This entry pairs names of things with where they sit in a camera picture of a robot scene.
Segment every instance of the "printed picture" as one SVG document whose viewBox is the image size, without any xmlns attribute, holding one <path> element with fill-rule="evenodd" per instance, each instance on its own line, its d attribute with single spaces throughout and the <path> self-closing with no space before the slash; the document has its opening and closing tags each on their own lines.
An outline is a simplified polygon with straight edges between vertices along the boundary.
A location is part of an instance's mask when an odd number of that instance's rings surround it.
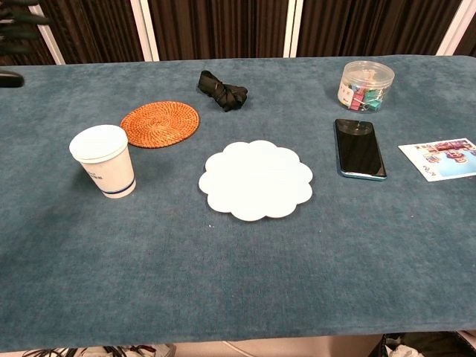
<svg viewBox="0 0 476 357">
<path fill-rule="evenodd" d="M 468 139 L 401 145 L 399 148 L 428 181 L 476 175 L 476 146 Z"/>
</svg>

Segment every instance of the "card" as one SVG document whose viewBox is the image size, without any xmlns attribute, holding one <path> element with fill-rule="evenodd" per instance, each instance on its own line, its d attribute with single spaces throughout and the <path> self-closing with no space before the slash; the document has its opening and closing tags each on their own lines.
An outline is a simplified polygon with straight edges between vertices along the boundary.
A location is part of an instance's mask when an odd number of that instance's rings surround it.
<svg viewBox="0 0 476 357">
<path fill-rule="evenodd" d="M 399 148 L 427 181 L 476 175 L 476 146 L 466 138 Z"/>
<path fill-rule="evenodd" d="M 341 83 L 341 85 L 339 86 L 339 92 L 337 94 L 337 97 L 341 101 L 341 103 L 347 107 L 350 107 L 353 95 L 353 90 Z"/>
</svg>

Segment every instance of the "black phone screen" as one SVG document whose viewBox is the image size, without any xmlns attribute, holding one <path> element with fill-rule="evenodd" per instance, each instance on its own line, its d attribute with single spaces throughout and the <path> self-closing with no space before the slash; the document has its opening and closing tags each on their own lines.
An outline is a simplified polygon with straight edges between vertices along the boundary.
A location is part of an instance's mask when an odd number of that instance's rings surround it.
<svg viewBox="0 0 476 357">
<path fill-rule="evenodd" d="M 368 179 L 387 177 L 372 123 L 337 119 L 335 131 L 344 175 Z"/>
</svg>

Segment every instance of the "dark brown curtain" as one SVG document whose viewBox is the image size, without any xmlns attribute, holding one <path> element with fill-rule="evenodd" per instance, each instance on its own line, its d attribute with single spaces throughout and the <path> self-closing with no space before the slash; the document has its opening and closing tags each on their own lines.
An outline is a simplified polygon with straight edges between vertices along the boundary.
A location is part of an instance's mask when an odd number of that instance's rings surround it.
<svg viewBox="0 0 476 357">
<path fill-rule="evenodd" d="M 41 6 L 66 63 L 144 60 L 130 1 L 44 0 Z"/>
<path fill-rule="evenodd" d="M 461 0 L 305 0 L 299 57 L 436 54 Z"/>
<path fill-rule="evenodd" d="M 454 54 L 476 57 L 476 15 L 473 16 Z"/>
<path fill-rule="evenodd" d="M 149 0 L 161 60 L 282 57 L 288 0 Z"/>
</svg>

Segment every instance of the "orange round coaster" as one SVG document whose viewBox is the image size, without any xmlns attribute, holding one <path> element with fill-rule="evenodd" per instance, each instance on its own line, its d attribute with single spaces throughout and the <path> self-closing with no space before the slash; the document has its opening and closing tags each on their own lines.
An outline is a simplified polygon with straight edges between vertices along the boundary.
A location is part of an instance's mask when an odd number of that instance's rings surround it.
<svg viewBox="0 0 476 357">
<path fill-rule="evenodd" d="M 199 127 L 199 113 L 182 102 L 154 102 L 130 112 L 120 122 L 136 147 L 168 147 L 189 138 Z"/>
</svg>

